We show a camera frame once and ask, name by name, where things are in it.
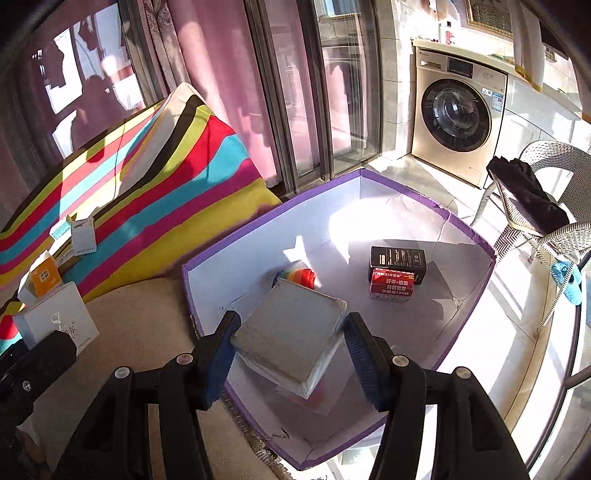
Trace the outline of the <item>white box purple ribbon logo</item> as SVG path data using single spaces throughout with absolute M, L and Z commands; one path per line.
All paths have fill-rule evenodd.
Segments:
M 26 346 L 31 349 L 53 331 L 69 335 L 79 355 L 99 331 L 74 282 L 68 282 L 13 317 Z

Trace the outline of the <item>black cloth on chair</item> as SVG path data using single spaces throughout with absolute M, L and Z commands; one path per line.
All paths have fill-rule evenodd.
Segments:
M 518 213 L 537 233 L 544 236 L 569 224 L 567 213 L 543 190 L 530 164 L 494 157 L 487 171 L 513 195 Z

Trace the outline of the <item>striped colourful cushion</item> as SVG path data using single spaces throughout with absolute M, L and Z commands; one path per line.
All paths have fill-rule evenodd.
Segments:
M 21 278 L 44 252 L 84 301 L 174 269 L 280 203 L 245 145 L 192 85 L 109 128 L 53 167 L 1 230 L 1 345 L 20 339 Z M 75 256 L 66 218 L 94 219 L 97 251 Z

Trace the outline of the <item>purple-rimmed white storage box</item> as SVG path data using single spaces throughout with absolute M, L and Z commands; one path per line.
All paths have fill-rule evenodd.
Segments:
M 424 281 L 406 301 L 370 296 L 370 250 L 421 249 Z M 248 318 L 274 276 L 294 262 L 315 272 L 322 293 L 361 314 L 370 331 L 426 369 L 454 345 L 492 275 L 496 254 L 457 215 L 369 170 L 319 186 L 249 222 L 182 269 L 187 303 L 201 334 L 228 310 Z M 249 426 L 298 470 L 315 467 L 379 429 L 351 357 L 339 350 L 315 395 L 301 399 L 235 360 L 226 391 Z

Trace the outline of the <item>red blue product box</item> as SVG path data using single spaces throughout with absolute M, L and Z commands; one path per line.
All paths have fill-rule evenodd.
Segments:
M 375 268 L 370 273 L 370 298 L 408 301 L 415 290 L 415 275 L 410 272 Z

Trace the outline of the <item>black applicator box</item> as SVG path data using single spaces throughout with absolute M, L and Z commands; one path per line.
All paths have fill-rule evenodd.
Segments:
M 414 275 L 415 284 L 421 285 L 427 273 L 425 251 L 389 246 L 370 247 L 369 278 L 375 269 L 386 269 Z

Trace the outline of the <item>orange tissue pack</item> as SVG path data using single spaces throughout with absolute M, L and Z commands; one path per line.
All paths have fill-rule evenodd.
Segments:
M 44 251 L 21 278 L 17 297 L 26 306 L 32 306 L 62 284 L 55 259 Z

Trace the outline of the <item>white wicker chair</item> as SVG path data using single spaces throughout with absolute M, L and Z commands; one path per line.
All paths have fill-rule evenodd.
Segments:
M 571 175 L 558 196 L 546 192 L 538 173 L 556 169 Z M 557 298 L 573 305 L 583 300 L 579 263 L 590 253 L 590 154 L 567 143 L 538 140 L 519 157 L 494 157 L 487 165 L 492 183 L 486 188 L 478 220 L 494 193 L 501 199 L 507 226 L 494 244 L 499 259 L 524 244 L 530 258 L 549 270 Z

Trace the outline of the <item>white cube box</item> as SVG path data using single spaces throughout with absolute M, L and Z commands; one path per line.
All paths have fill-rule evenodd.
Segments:
M 83 256 L 97 251 L 94 219 L 92 217 L 72 222 L 71 243 L 75 256 Z

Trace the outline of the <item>grey white square box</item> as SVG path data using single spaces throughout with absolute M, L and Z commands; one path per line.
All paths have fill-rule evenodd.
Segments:
M 342 343 L 346 301 L 280 278 L 231 343 L 249 368 L 308 399 Z

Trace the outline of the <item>gold washing machine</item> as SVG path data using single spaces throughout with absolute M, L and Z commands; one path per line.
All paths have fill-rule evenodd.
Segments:
M 474 187 L 500 137 L 509 80 L 495 60 L 435 42 L 413 42 L 416 107 L 412 155 Z

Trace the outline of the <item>blue slipper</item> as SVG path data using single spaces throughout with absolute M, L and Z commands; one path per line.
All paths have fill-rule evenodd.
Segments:
M 558 261 L 551 266 L 551 276 L 567 300 L 575 306 L 582 303 L 582 274 L 576 264 Z

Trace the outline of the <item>teal small box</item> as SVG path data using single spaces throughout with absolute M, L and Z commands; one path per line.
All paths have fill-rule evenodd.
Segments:
M 61 221 L 55 223 L 49 231 L 50 237 L 57 241 L 62 236 L 68 234 L 71 231 L 71 224 L 70 222 L 64 218 Z

